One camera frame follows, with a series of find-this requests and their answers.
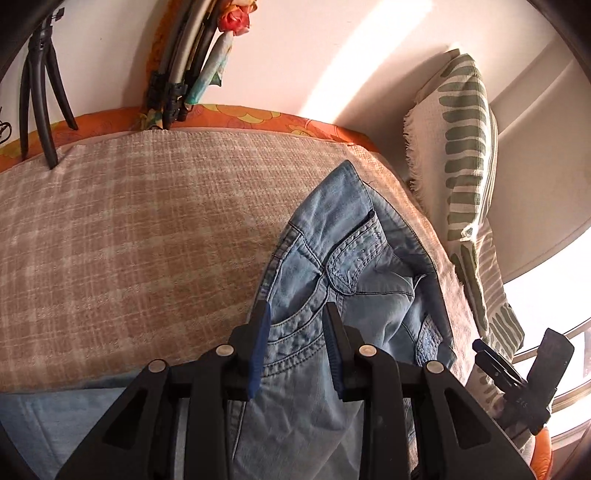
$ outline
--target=white wall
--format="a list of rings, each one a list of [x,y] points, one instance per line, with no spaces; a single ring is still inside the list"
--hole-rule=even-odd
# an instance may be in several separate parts
[[[500,134],[489,220],[508,281],[591,225],[591,84],[556,39],[492,109]]]
[[[141,103],[166,3],[65,1],[54,44],[75,115]],[[554,35],[527,0],[259,0],[251,23],[235,41],[223,87],[211,87],[205,102],[336,121],[367,133],[399,161],[402,116],[440,67],[439,54],[461,46],[473,55],[494,98]],[[0,85],[2,119],[13,127],[25,54],[26,46]],[[48,91],[51,121],[59,121]]]

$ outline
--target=window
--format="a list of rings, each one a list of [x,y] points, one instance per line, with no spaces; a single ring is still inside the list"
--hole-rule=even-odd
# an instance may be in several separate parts
[[[548,429],[552,437],[591,419],[591,229],[565,249],[505,285],[525,330],[513,363],[522,377],[535,360],[547,328],[565,334],[575,349],[558,385]]]

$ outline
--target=light blue fabric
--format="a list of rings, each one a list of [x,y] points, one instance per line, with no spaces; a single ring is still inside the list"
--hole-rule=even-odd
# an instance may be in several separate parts
[[[218,37],[209,53],[209,57],[207,57],[203,70],[201,70],[199,77],[185,98],[187,105],[197,105],[210,85],[222,85],[222,73],[228,62],[228,55],[232,50],[233,41],[234,32],[231,31],[224,32]]]
[[[233,478],[356,480],[363,408],[333,389],[322,307],[336,302],[346,325],[399,361],[450,367],[453,338],[433,263],[392,206],[344,162],[291,218],[257,298],[271,305],[272,326],[261,389],[249,403],[228,405]],[[45,480],[120,392],[8,395],[0,421],[9,418],[10,437]],[[412,425],[407,403],[409,436]],[[33,436],[42,437],[34,448]],[[51,454],[53,463],[45,460]]]

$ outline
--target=artificial rose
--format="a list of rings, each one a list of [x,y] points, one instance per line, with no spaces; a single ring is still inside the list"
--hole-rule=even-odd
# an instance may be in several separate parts
[[[235,36],[248,32],[251,26],[251,19],[248,17],[248,12],[242,8],[248,9],[250,7],[240,7],[238,5],[228,5],[226,7],[217,21],[217,27],[220,29],[220,32],[232,31]]]

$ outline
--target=green striped pillow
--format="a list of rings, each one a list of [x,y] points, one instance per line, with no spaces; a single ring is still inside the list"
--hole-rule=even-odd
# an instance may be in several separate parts
[[[511,359],[524,333],[506,301],[486,220],[498,133],[474,60],[456,56],[416,100],[405,118],[411,186],[456,267],[480,336]]]

